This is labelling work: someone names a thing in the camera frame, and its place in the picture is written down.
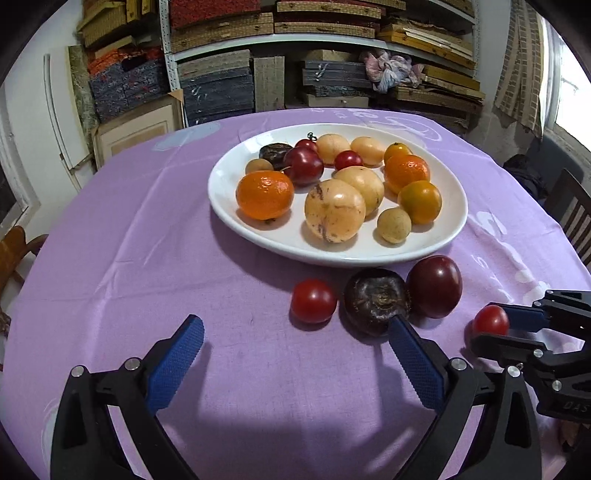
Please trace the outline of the small red cherry tomato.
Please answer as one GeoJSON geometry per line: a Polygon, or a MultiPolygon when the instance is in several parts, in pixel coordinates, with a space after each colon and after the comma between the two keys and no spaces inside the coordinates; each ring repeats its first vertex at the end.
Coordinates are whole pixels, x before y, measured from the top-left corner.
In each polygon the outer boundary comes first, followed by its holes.
{"type": "Polygon", "coordinates": [[[510,321],[507,313],[498,305],[483,307],[472,321],[474,334],[506,335],[510,329],[510,321]]]}

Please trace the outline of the dark red plum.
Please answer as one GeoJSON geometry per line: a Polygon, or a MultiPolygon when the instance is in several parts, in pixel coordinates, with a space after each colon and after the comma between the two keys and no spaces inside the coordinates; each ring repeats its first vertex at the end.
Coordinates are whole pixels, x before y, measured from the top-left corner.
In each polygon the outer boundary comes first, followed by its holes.
{"type": "Polygon", "coordinates": [[[315,184],[324,174],[325,166],[314,150],[305,147],[294,147],[284,156],[287,176],[297,187],[315,184]]]}
{"type": "Polygon", "coordinates": [[[463,279],[454,260],[433,255],[414,265],[407,277],[407,287],[417,317],[443,319],[459,304],[463,279]]]}

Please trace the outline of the orange tomato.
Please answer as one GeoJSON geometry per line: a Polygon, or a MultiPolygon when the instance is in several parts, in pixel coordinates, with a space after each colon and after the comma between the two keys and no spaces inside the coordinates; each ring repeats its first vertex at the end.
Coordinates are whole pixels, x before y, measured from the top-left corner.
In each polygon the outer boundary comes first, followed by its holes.
{"type": "Polygon", "coordinates": [[[391,144],[384,152],[384,163],[388,164],[391,159],[399,159],[412,155],[412,150],[404,143],[395,142],[391,144]]]}
{"type": "Polygon", "coordinates": [[[398,193],[398,203],[414,224],[427,225],[439,216],[443,199],[434,184],[419,180],[408,184],[398,193]]]}

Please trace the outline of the small brown longan fruit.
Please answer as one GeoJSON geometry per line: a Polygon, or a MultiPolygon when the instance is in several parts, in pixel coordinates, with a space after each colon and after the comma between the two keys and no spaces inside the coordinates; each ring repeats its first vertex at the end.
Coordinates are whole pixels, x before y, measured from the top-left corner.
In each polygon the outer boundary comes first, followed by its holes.
{"type": "Polygon", "coordinates": [[[377,221],[378,234],[391,244],[405,242],[412,227],[411,217],[401,207],[384,210],[377,221]]]}

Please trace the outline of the orange tangerine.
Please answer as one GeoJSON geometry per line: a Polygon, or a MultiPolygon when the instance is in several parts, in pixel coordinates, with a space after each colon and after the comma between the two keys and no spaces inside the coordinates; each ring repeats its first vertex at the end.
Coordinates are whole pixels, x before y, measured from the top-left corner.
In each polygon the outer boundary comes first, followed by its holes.
{"type": "Polygon", "coordinates": [[[384,177],[387,187],[398,194],[413,182],[430,181],[431,170],[428,163],[419,156],[393,156],[386,161],[384,177]]]}
{"type": "Polygon", "coordinates": [[[294,202],[294,184],[281,172],[260,170],[246,174],[235,189],[239,210],[253,220],[280,218],[294,202]]]}

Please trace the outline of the large front yellow passionfruit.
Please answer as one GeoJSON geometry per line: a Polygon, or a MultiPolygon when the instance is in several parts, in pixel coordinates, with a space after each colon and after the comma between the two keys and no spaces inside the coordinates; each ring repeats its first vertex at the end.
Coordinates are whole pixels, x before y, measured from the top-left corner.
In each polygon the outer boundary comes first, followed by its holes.
{"type": "Polygon", "coordinates": [[[327,243],[343,243],[359,232],[366,217],[366,204],[356,188],[329,179],[308,191],[304,221],[311,233],[327,243]]]}

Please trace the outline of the stemmed red cherry tomato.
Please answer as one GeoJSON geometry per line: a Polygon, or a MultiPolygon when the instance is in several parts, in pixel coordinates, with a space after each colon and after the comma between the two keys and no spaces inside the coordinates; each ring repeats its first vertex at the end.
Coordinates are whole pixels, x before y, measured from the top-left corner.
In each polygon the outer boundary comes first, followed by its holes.
{"type": "Polygon", "coordinates": [[[305,148],[314,152],[318,152],[317,140],[318,138],[315,137],[313,132],[308,132],[307,137],[297,141],[295,148],[305,148]]]}

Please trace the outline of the dark purple wrinkled passionfruit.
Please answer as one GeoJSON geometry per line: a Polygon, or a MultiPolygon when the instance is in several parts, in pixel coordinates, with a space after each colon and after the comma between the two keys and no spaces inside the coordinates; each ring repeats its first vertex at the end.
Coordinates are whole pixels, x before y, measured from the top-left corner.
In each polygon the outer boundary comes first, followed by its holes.
{"type": "Polygon", "coordinates": [[[267,144],[259,149],[259,158],[269,161],[274,170],[280,171],[286,168],[284,157],[291,149],[293,147],[286,143],[267,144]]]}

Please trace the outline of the small tan longan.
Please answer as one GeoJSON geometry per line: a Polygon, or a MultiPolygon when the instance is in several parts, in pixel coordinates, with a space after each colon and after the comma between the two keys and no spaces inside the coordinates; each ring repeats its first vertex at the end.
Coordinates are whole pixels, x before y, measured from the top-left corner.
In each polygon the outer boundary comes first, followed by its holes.
{"type": "Polygon", "coordinates": [[[250,174],[256,171],[273,171],[273,164],[269,160],[263,158],[256,158],[250,160],[245,166],[245,174],[250,174]]]}

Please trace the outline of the dark wooden chair right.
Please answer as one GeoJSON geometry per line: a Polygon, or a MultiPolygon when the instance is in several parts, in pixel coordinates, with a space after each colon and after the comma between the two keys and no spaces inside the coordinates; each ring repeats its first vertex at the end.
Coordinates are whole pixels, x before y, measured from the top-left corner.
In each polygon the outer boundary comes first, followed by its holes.
{"type": "Polygon", "coordinates": [[[590,269],[590,193],[563,169],[544,203],[583,265],[590,269]]]}

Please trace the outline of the white oval plate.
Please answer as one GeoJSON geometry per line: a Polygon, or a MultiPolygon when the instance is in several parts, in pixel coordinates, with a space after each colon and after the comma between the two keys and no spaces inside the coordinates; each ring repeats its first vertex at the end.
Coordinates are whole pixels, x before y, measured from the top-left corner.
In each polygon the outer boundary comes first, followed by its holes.
{"type": "Polygon", "coordinates": [[[382,266],[428,256],[449,245],[468,217],[468,199],[455,174],[436,156],[414,142],[408,146],[424,159],[431,182],[440,192],[439,214],[426,224],[413,224],[399,243],[387,242],[378,232],[378,218],[398,202],[388,190],[384,168],[361,168],[339,178],[325,168],[317,183],[294,190],[290,208],[280,217],[259,220],[238,202],[246,166],[259,150],[273,143],[293,145],[305,134],[339,134],[349,141],[370,137],[388,146],[398,135],[360,125],[301,124],[246,136],[221,156],[209,175],[211,208],[222,223],[250,243],[305,263],[330,266],[382,266]]]}

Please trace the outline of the checkered curtain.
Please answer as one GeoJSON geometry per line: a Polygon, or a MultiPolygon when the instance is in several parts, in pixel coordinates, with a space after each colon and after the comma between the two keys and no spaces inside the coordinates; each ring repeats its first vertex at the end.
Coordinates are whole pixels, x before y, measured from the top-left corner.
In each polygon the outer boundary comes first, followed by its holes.
{"type": "Polygon", "coordinates": [[[550,113],[560,37],[528,1],[511,3],[505,55],[494,111],[542,138],[550,113]]]}

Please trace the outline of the metal storage shelf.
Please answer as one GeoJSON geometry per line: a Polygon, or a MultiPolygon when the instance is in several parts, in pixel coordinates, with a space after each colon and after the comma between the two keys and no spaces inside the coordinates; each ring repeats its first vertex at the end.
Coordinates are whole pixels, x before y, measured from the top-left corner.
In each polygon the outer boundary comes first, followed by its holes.
{"type": "Polygon", "coordinates": [[[475,73],[471,1],[162,1],[160,38],[172,90],[192,125],[284,108],[416,113],[458,134],[486,96],[475,73]],[[418,88],[383,94],[361,55],[423,64],[418,88]]]}

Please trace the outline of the pink plastic bag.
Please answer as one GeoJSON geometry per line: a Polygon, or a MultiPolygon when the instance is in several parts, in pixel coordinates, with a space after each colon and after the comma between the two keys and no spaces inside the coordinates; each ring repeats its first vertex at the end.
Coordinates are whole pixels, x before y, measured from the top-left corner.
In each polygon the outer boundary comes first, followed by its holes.
{"type": "Polygon", "coordinates": [[[414,64],[410,57],[387,50],[366,51],[361,55],[367,78],[375,91],[386,94],[397,86],[418,88],[422,83],[423,64],[414,64]]]}

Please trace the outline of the cardboard framed picture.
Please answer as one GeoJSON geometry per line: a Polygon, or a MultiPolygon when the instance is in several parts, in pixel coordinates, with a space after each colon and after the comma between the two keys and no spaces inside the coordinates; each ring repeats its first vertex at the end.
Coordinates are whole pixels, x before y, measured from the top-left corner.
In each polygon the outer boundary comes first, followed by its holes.
{"type": "Polygon", "coordinates": [[[93,132],[97,169],[114,155],[185,127],[184,94],[178,89],[100,124],[93,132]]]}

